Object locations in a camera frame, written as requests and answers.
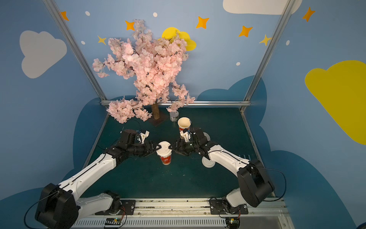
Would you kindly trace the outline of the white cup lid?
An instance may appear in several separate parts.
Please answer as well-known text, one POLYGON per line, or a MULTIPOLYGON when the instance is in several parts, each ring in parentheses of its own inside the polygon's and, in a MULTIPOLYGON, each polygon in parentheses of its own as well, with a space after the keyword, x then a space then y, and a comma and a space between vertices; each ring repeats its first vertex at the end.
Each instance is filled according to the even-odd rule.
POLYGON ((204 165, 204 167, 206 168, 213 168, 215 166, 214 161, 207 159, 206 157, 202 157, 202 164, 204 165))
POLYGON ((172 150, 169 148, 170 145, 171 144, 167 141, 160 142, 160 148, 156 151, 157 155, 164 158, 171 156, 172 150))

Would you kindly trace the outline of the round leak-proof paper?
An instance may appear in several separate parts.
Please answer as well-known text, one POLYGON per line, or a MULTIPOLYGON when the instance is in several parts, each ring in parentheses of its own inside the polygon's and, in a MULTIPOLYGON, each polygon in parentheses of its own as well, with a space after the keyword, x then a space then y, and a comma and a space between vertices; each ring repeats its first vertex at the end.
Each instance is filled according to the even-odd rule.
POLYGON ((211 141, 210 135, 206 132, 204 132, 204 136, 206 137, 207 141, 211 141))

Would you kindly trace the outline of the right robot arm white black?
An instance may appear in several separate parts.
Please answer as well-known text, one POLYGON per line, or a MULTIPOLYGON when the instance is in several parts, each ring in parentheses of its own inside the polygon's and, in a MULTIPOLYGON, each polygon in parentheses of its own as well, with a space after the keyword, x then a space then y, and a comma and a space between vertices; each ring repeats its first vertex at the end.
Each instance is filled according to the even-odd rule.
POLYGON ((279 170, 265 168, 258 159, 248 160, 229 152, 209 140, 200 128, 193 132, 181 131, 180 135, 181 138, 168 147, 170 150, 184 156, 197 153, 202 159, 214 165, 220 164, 237 177, 239 188, 222 198, 223 209, 228 214, 238 213, 244 205, 256 208, 263 201, 266 202, 266 198, 275 190, 268 172, 284 175, 279 170))

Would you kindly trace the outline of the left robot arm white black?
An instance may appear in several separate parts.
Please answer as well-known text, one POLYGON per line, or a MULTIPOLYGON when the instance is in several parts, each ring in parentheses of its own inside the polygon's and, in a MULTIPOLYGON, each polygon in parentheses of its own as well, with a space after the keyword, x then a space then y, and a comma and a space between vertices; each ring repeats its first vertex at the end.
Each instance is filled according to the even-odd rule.
POLYGON ((148 135, 148 131, 123 131, 119 141, 90 165, 57 185, 50 183, 44 187, 39 201, 35 203, 35 220, 49 229, 69 229, 77 220, 98 212, 121 213, 123 207, 116 193, 106 191, 91 198, 82 198, 82 195, 129 157, 145 157, 161 149, 159 144, 146 140, 148 135))

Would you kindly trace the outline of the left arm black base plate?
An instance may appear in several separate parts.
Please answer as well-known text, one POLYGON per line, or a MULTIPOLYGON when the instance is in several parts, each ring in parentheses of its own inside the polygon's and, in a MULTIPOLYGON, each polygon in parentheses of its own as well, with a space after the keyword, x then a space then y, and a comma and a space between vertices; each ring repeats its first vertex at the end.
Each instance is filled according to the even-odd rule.
POLYGON ((133 215, 135 204, 136 201, 132 199, 120 199, 118 201, 116 200, 112 203, 109 209, 99 211, 95 213, 95 215, 103 215, 103 216, 133 215))

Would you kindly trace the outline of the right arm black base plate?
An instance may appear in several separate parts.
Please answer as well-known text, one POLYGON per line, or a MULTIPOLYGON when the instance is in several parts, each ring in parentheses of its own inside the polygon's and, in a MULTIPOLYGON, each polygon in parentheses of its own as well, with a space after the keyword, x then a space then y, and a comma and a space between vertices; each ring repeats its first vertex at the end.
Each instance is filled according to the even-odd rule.
POLYGON ((248 214, 248 207, 246 204, 233 207, 226 199, 209 199, 210 212, 212 215, 239 215, 248 214))

